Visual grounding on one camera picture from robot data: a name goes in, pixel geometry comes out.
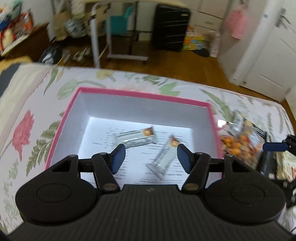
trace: pink box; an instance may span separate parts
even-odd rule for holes
[[[183,184],[187,174],[177,158],[158,180],[146,167],[174,134],[191,151],[222,158],[209,103],[150,93],[79,87],[54,137],[46,168],[70,154],[80,159],[111,152],[112,134],[153,126],[157,144],[132,147],[115,175],[123,184]]]

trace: door handle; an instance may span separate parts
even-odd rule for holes
[[[278,19],[277,22],[276,22],[276,26],[277,26],[277,27],[279,27],[280,23],[282,23],[282,24],[284,25],[284,27],[287,28],[286,25],[283,23],[283,19],[285,19],[285,20],[288,22],[288,24],[291,25],[291,22],[290,22],[290,21],[288,20],[288,18],[285,16],[285,13],[286,13],[286,9],[282,7],[282,8],[281,8],[281,11],[280,11],[279,19]]]
[[[284,18],[284,19],[288,22],[288,24],[291,25],[291,22],[287,19],[287,17],[286,17],[285,15],[282,15],[282,14],[281,14],[281,18]]]

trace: paper sheet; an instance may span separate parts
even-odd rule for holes
[[[99,152],[110,153],[115,148],[112,144],[112,135],[114,133],[134,131],[151,126],[153,126],[157,135],[157,144],[127,148],[126,158],[114,177],[121,188],[124,184],[177,184],[181,188],[188,174],[185,173],[178,161],[177,153],[163,180],[160,180],[146,164],[153,162],[171,134],[174,134],[188,149],[193,151],[193,135],[190,128],[91,117],[86,127],[78,156],[79,158],[91,158],[93,154]],[[81,178],[96,187],[92,173],[81,173]]]

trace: white door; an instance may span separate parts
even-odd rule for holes
[[[252,69],[240,84],[282,101],[296,84],[296,1],[285,0],[282,22],[274,27]]]

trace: pink box rim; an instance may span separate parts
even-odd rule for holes
[[[96,93],[96,94],[107,94],[107,95],[119,95],[119,96],[129,96],[129,97],[137,97],[137,98],[145,98],[145,99],[154,99],[154,100],[162,100],[162,101],[169,101],[169,102],[175,102],[175,103],[181,103],[181,104],[189,104],[189,105],[195,105],[195,106],[200,106],[200,107],[205,107],[207,108],[209,115],[210,115],[210,120],[211,120],[211,125],[212,129],[214,131],[214,138],[216,142],[216,148],[217,148],[217,153],[218,153],[218,158],[223,158],[222,154],[222,149],[221,149],[221,144],[220,140],[218,137],[218,128],[217,125],[215,124],[214,118],[213,118],[213,111],[212,111],[212,106],[210,103],[207,102],[202,102],[198,100],[192,100],[192,99],[185,99],[185,98],[180,98],[180,97],[174,97],[174,96],[165,96],[165,95],[159,95],[159,94],[152,94],[152,93],[143,93],[143,92],[136,92],[136,91],[124,91],[124,90],[114,90],[114,89],[101,89],[101,88],[93,88],[93,87],[78,87],[76,90],[75,94],[73,95],[71,101],[69,102],[65,113],[60,121],[59,127],[57,129],[57,132],[54,136],[52,145],[49,150],[49,154],[46,160],[45,164],[45,169],[48,169],[51,164],[51,160],[53,157],[54,150],[56,148],[57,142],[59,140],[59,137],[62,133],[63,126],[66,122],[66,119],[70,113],[70,110],[77,98],[77,96],[80,93]]]

